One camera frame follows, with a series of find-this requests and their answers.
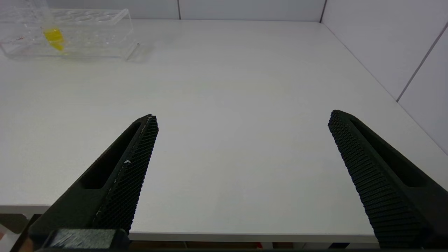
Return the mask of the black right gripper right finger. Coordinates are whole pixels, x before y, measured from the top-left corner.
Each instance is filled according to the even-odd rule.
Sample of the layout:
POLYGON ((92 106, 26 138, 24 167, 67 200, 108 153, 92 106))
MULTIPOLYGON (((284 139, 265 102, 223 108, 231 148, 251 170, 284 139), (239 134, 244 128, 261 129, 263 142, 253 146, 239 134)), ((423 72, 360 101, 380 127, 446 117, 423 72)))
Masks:
POLYGON ((355 116, 328 127, 379 245, 447 247, 447 191, 355 116))

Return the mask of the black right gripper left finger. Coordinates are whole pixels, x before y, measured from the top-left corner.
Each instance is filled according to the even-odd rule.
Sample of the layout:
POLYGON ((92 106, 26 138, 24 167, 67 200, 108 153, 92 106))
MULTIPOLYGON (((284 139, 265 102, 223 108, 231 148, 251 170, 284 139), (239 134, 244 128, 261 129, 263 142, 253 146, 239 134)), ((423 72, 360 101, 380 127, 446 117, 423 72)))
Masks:
POLYGON ((159 132, 156 116, 134 121, 29 228, 35 244, 58 229, 129 233, 159 132))

